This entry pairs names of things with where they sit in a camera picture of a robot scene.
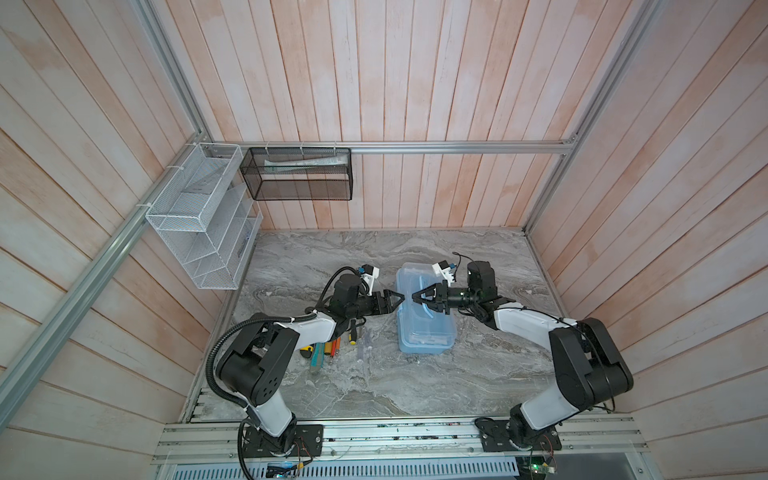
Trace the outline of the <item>yellow black small screwdriver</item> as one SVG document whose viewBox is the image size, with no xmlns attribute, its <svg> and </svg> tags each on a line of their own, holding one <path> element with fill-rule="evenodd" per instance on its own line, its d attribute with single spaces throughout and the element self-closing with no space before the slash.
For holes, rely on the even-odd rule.
<svg viewBox="0 0 768 480">
<path fill-rule="evenodd" d="M 356 345 L 358 341 L 358 329 L 356 325 L 350 326 L 350 331 L 348 335 L 348 340 L 350 345 Z"/>
</svg>

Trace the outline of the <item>blue plastic tool box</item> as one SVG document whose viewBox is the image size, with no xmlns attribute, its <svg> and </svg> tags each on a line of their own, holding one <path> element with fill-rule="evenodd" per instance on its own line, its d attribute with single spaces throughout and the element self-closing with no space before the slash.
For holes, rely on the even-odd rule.
<svg viewBox="0 0 768 480">
<path fill-rule="evenodd" d="M 429 264 L 405 263 L 396 274 L 396 291 L 405 296 L 396 318 L 400 351 L 406 354 L 440 354 L 453 347 L 457 329 L 451 315 L 417 304 L 412 295 L 444 277 Z"/>
</svg>

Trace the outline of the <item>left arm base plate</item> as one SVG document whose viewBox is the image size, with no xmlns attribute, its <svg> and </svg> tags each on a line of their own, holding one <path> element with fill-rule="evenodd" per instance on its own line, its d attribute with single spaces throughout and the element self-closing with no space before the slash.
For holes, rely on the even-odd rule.
<svg viewBox="0 0 768 480">
<path fill-rule="evenodd" d="M 324 426 L 290 425 L 279 437 L 246 422 L 238 434 L 238 454 L 243 458 L 315 458 L 321 455 Z"/>
</svg>

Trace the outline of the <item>clear handled screwdriver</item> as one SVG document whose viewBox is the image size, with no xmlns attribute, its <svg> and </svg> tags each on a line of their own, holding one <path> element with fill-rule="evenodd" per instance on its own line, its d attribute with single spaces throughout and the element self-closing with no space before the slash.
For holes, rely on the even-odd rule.
<svg viewBox="0 0 768 480">
<path fill-rule="evenodd" d="M 364 327 L 359 327 L 357 329 L 358 337 L 356 341 L 356 358 L 358 363 L 363 363 L 366 360 L 367 356 L 367 337 Z"/>
</svg>

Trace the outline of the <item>teal handled tool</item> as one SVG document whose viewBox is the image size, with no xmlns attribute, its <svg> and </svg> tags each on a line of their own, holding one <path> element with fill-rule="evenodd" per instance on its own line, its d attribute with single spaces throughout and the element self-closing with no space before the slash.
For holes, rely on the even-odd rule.
<svg viewBox="0 0 768 480">
<path fill-rule="evenodd" d="M 310 359 L 310 373 L 318 374 L 324 365 L 325 359 L 325 344 L 315 344 L 312 351 L 312 357 Z"/>
</svg>

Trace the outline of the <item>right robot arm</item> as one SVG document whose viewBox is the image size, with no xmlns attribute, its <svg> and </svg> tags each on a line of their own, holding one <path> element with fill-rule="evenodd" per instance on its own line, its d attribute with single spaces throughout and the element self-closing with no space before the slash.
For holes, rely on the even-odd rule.
<svg viewBox="0 0 768 480">
<path fill-rule="evenodd" d="M 510 410 L 507 438 L 518 450 L 536 449 L 538 440 L 552 434 L 561 421 L 613 402 L 634 386 L 632 373 L 602 321 L 555 316 L 500 295 L 487 261 L 468 263 L 465 287 L 444 279 L 414 292 L 412 300 L 438 313 L 458 310 L 550 352 L 554 383 Z"/>
</svg>

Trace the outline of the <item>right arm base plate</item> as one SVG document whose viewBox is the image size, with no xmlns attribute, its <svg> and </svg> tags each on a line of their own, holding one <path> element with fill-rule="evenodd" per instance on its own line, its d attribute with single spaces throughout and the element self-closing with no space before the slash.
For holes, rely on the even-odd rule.
<svg viewBox="0 0 768 480">
<path fill-rule="evenodd" d="M 562 443 L 555 428 L 532 430 L 524 420 L 512 417 L 496 420 L 478 417 L 474 420 L 484 452 L 559 451 Z"/>
</svg>

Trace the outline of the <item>black mesh basket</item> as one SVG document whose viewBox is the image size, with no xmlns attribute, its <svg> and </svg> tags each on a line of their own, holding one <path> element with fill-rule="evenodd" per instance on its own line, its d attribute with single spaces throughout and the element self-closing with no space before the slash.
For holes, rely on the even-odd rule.
<svg viewBox="0 0 768 480">
<path fill-rule="evenodd" d="M 354 174 L 349 149 L 250 147 L 240 165 L 256 201 L 350 201 Z"/>
</svg>

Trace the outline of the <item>aluminium front rail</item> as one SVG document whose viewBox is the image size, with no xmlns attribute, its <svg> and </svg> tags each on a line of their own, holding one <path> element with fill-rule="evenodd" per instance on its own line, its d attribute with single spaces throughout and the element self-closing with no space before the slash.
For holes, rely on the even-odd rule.
<svg viewBox="0 0 768 480">
<path fill-rule="evenodd" d="M 318 461 L 483 457 L 490 436 L 469 417 L 407 417 L 300 421 L 299 429 L 321 426 Z M 238 424 L 169 424 L 151 463 L 204 464 L 237 460 Z M 537 451 L 562 455 L 644 453 L 650 450 L 634 419 L 626 414 L 584 412 L 555 427 Z"/>
</svg>

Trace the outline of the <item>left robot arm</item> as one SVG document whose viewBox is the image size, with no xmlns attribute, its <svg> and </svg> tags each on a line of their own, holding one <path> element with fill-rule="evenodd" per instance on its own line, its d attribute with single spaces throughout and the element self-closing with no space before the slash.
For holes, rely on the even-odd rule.
<svg viewBox="0 0 768 480">
<path fill-rule="evenodd" d="M 344 267 L 304 315 L 257 312 L 225 331 L 206 360 L 208 386 L 243 409 L 246 419 L 266 435 L 285 437 L 295 429 L 296 417 L 283 400 L 280 385 L 293 353 L 332 342 L 367 317 L 393 313 L 404 300 L 393 290 L 375 291 L 363 273 Z"/>
</svg>

